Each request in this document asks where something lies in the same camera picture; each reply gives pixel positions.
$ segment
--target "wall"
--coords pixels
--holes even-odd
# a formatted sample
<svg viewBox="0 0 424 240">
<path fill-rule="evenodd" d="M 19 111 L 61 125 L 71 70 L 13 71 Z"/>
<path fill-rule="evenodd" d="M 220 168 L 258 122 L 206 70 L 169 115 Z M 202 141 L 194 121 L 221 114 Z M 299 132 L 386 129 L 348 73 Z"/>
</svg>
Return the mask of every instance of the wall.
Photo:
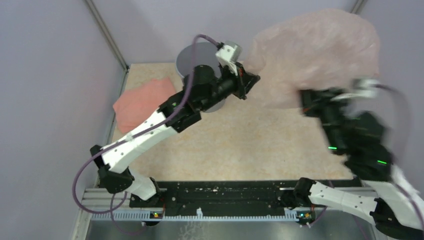
<svg viewBox="0 0 424 240">
<path fill-rule="evenodd" d="M 0 239 L 69 239 L 123 70 L 82 0 L 0 1 L 0 56 Z"/>
<path fill-rule="evenodd" d="M 174 62 L 196 34 L 234 41 L 247 53 L 261 30 L 324 8 L 350 11 L 356 0 L 94 0 L 128 64 Z"/>
<path fill-rule="evenodd" d="M 380 78 L 407 96 L 413 125 L 407 142 L 405 158 L 399 165 L 408 180 L 424 193 L 424 1 L 422 0 L 369 0 L 361 16 L 374 24 L 381 40 Z M 364 109 L 378 113 L 390 127 L 395 120 L 405 120 L 393 109 L 388 94 L 377 100 L 364 102 Z M 408 124 L 401 129 L 405 131 Z"/>
</svg>

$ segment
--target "folded cloth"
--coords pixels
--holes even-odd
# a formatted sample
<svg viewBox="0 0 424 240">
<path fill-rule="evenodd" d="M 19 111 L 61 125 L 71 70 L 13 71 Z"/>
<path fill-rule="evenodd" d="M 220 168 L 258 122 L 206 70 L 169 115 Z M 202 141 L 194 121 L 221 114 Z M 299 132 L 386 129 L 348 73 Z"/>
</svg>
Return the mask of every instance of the folded cloth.
<svg viewBox="0 0 424 240">
<path fill-rule="evenodd" d="M 135 129 L 175 93 L 169 77 L 152 79 L 139 87 L 124 91 L 113 104 L 118 130 L 126 134 Z"/>
</svg>

